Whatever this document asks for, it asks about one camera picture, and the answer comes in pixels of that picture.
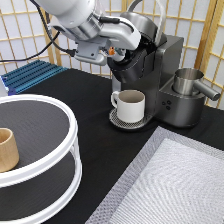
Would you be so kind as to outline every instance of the white mug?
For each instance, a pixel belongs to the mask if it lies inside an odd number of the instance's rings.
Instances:
[[[115,91],[111,95],[111,103],[117,108],[117,117],[121,121],[136,123],[144,118],[145,95],[142,92],[137,90]]]

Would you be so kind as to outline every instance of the gray mat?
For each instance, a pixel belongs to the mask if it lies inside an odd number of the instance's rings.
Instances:
[[[15,169],[51,153],[65,139],[69,127],[67,115],[52,104],[26,100],[0,104],[0,128],[14,132],[19,150]]]
[[[224,160],[222,151],[159,127],[86,222],[87,224],[109,223],[112,215],[165,138]]]
[[[165,139],[110,224],[220,224],[224,161]]]

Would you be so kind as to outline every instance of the coffee machine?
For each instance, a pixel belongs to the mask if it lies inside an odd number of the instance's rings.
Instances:
[[[184,39],[162,33],[160,42],[156,43],[161,30],[148,17],[133,12],[139,2],[141,0],[134,1],[121,17],[135,25],[141,33],[141,42],[135,51],[128,51],[121,62],[108,58],[108,65],[113,73],[113,91],[133,89],[145,94],[146,116],[137,126],[119,121],[114,111],[110,120],[126,130],[141,128],[152,118],[179,128],[192,127],[200,121],[206,91],[192,90],[192,94],[180,94],[173,88]],[[209,88],[213,100],[219,99],[219,93],[208,86],[205,88]]]

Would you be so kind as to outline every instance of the black table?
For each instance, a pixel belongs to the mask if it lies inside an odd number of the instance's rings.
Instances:
[[[71,202],[47,224],[85,223],[158,126],[224,150],[224,111],[209,107],[204,107],[201,122],[191,129],[158,121],[136,133],[114,128],[109,122],[111,86],[109,79],[71,69],[24,92],[66,103],[79,126],[82,181]]]

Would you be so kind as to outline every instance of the stainless steel pitcher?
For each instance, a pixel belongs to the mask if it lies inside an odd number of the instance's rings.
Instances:
[[[183,68],[176,71],[174,78],[173,89],[175,92],[184,95],[192,96],[197,93],[197,90],[213,101],[217,101],[221,94],[205,85],[202,82],[204,74],[194,68]]]

